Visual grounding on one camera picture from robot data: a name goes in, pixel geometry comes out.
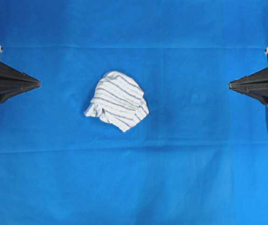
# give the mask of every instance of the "blue backdrop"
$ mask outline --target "blue backdrop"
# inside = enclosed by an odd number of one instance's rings
[[[0,105],[0,225],[268,224],[268,0],[0,0],[1,61],[42,81]],[[150,114],[83,116],[110,70]]]

